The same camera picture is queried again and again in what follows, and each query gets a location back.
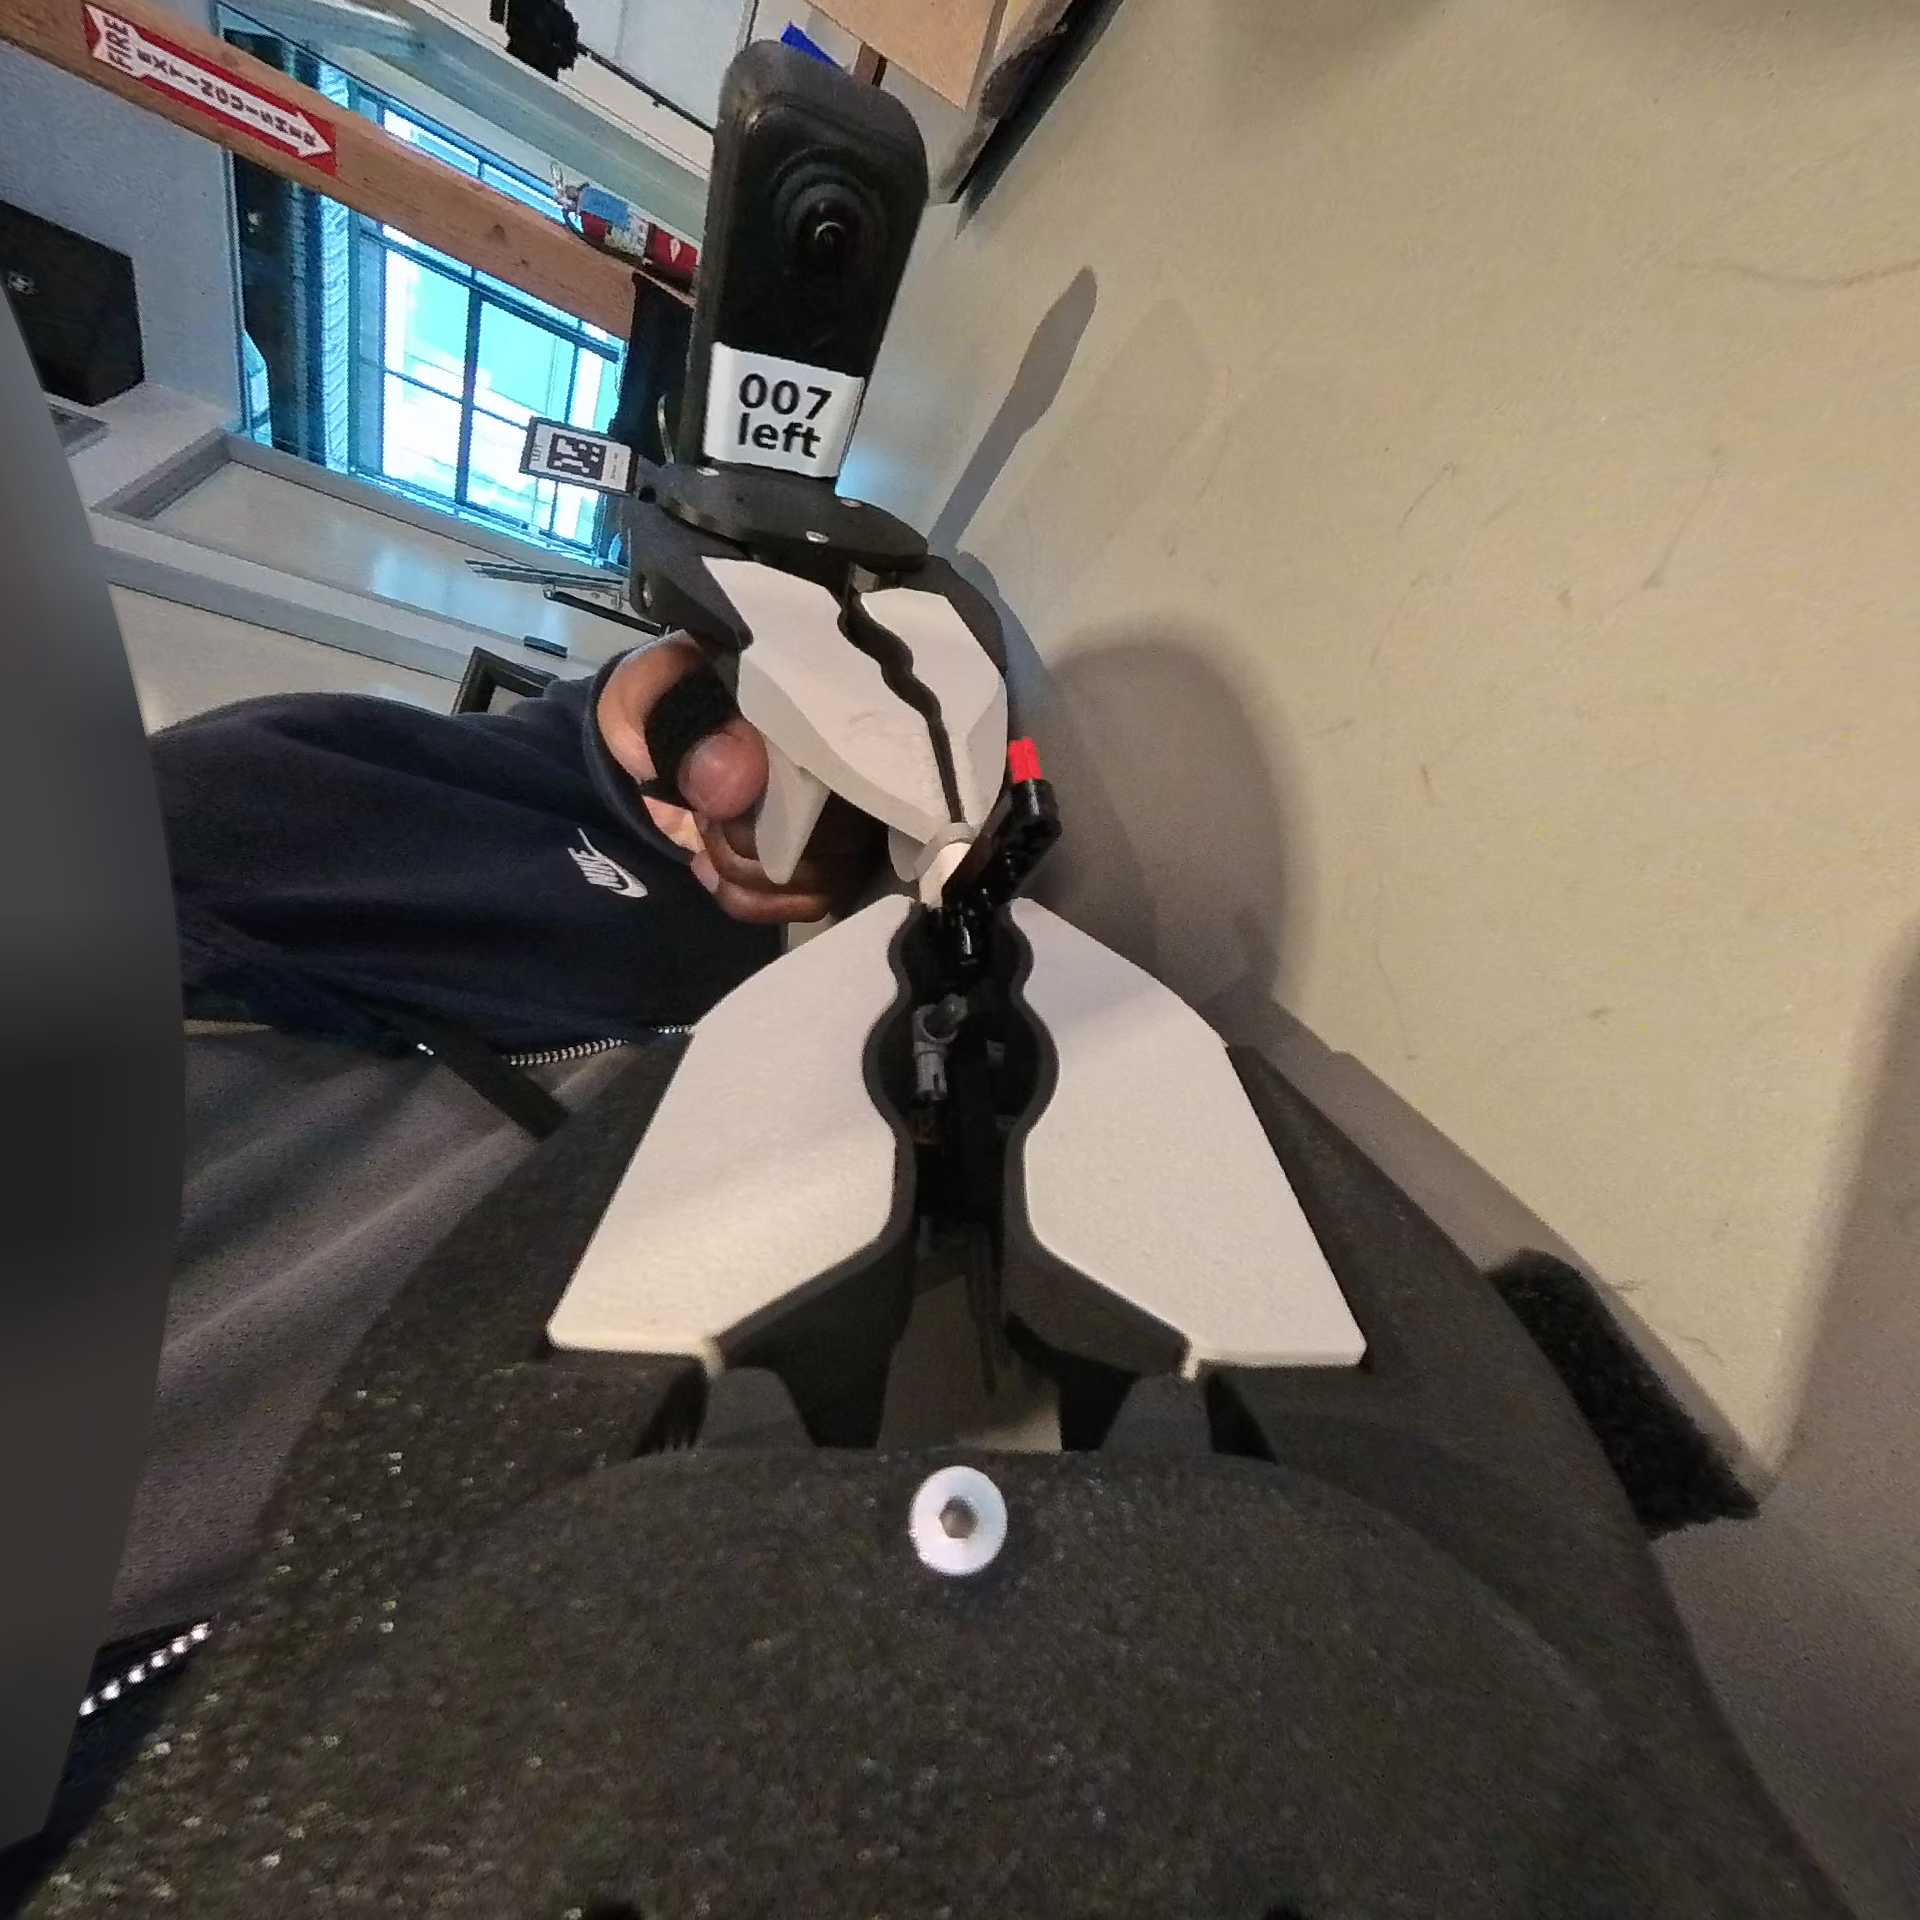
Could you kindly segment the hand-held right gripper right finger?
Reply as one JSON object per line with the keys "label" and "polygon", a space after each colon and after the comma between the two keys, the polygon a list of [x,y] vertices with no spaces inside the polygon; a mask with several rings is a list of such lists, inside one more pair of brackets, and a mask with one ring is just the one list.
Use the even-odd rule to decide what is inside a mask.
{"label": "hand-held right gripper right finger", "polygon": [[1135,1377],[1352,1369],[1358,1319],[1213,1026],[1039,902],[998,954],[1007,1315]]}

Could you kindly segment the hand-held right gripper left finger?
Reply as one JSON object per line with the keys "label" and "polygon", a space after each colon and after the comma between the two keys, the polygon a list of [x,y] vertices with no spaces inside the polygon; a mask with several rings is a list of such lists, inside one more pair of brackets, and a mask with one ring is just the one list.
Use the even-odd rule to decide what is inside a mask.
{"label": "hand-held right gripper left finger", "polygon": [[867,906],[698,1021],[546,1322],[556,1350],[715,1374],[895,1259],[915,1154],[870,1055],[911,913]]}

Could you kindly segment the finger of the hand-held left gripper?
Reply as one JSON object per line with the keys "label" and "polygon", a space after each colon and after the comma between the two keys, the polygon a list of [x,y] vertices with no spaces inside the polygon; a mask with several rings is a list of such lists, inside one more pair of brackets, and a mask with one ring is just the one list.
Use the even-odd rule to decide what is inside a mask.
{"label": "finger of the hand-held left gripper", "polygon": [[742,621],[736,701],[804,777],[915,843],[952,826],[925,715],[840,629],[835,595],[762,563],[708,563]]}
{"label": "finger of the hand-held left gripper", "polygon": [[925,837],[925,850],[916,854],[915,867],[919,900],[936,906],[1002,797],[1005,685],[1002,667],[952,598],[915,587],[882,587],[869,593],[869,618],[903,643],[911,679],[930,692],[944,730],[956,791],[949,809],[958,812],[958,820]]}

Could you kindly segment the black lego technic assembly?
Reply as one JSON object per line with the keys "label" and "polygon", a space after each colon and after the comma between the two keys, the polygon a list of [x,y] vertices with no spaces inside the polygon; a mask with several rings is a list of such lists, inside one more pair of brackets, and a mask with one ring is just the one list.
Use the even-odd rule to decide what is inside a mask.
{"label": "black lego technic assembly", "polygon": [[1039,750],[1020,738],[1007,747],[1005,787],[984,831],[936,906],[907,907],[895,949],[899,1091],[916,1156],[919,1239],[958,1268],[990,1394],[1012,1364],[1002,1305],[1007,1143],[1039,1073],[1039,1045],[1014,1007],[1005,913],[1060,831]]}

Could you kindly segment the person's left forearm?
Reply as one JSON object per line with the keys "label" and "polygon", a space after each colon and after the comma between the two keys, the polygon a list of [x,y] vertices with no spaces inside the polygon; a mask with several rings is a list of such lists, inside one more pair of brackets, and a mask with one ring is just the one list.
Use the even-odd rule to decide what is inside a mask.
{"label": "person's left forearm", "polygon": [[290,692],[150,733],[186,1017],[523,1053],[694,1025],[772,964],[600,738],[619,666],[496,713]]}

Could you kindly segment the person's left hand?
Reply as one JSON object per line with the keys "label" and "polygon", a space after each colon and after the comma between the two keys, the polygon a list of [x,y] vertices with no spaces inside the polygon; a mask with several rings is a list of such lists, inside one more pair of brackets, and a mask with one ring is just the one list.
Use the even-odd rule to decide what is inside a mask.
{"label": "person's left hand", "polygon": [[[635,785],[655,777],[645,724],[661,699],[706,667],[688,636],[661,637],[619,659],[606,677],[594,724],[613,763]],[[691,874],[734,921],[810,925],[860,910],[875,884],[884,829],[843,801],[828,801],[807,850],[787,881],[772,878],[757,845],[770,759],[762,733],[731,715],[679,762],[683,807],[645,801],[655,827],[691,852]]]}

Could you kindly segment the wooden beam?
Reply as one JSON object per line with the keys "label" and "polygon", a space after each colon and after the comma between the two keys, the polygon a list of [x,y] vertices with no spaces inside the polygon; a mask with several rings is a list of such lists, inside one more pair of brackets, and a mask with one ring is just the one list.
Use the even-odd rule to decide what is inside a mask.
{"label": "wooden beam", "polygon": [[199,113],[134,84],[90,57],[83,2],[5,2],[5,43],[181,131],[220,145],[266,171],[308,187],[412,235],[455,262],[579,321],[628,335],[642,299],[691,311],[691,291],[648,275],[637,260],[603,252],[562,221],[476,178],[458,173],[350,108],[336,105],[279,69],[197,29],[158,5],[98,5],[159,34],[240,79],[277,91],[303,113],[324,115],[338,137],[338,173],[324,177],[260,142],[220,127]]}

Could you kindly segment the person's grey clothing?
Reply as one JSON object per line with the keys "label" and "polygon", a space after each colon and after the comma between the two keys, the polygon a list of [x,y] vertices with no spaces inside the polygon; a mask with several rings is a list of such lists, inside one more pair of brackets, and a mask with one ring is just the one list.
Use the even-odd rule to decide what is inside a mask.
{"label": "person's grey clothing", "polygon": [[106,1641],[205,1610],[420,1259],[538,1141],[418,1043],[182,1026],[182,1205]]}

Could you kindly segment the large window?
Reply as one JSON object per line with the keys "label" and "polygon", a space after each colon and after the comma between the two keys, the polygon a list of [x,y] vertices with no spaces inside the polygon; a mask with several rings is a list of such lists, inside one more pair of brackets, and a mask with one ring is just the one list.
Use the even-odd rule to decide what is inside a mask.
{"label": "large window", "polygon": [[231,158],[242,426],[277,450],[572,559],[606,500],[519,469],[530,420],[607,428],[627,329]]}

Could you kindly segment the black velcro strip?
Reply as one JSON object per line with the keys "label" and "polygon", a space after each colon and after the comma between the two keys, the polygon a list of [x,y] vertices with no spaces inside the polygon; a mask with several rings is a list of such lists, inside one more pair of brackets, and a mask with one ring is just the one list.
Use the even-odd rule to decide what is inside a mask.
{"label": "black velcro strip", "polygon": [[1760,1502],[1573,1263],[1517,1253],[1488,1270],[1591,1429],[1650,1540],[1749,1523]]}

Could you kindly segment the red arrow sign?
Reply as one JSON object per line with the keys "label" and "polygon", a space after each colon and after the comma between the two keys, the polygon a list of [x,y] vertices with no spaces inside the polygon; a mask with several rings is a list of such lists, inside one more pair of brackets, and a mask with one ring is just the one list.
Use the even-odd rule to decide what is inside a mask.
{"label": "red arrow sign", "polygon": [[83,27],[96,63],[279,155],[324,177],[338,173],[338,137],[324,115],[303,113],[277,91],[240,79],[106,6],[83,5]]}

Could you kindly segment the black picture frame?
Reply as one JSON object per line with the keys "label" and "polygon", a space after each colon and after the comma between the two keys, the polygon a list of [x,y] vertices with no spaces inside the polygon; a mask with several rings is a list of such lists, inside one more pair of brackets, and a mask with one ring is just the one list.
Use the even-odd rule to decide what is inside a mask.
{"label": "black picture frame", "polygon": [[472,646],[455,689],[451,713],[510,713],[523,705],[539,701],[558,689],[586,692],[590,685],[592,675],[568,677],[546,669],[539,661],[522,661],[519,657],[502,657],[488,646]]}

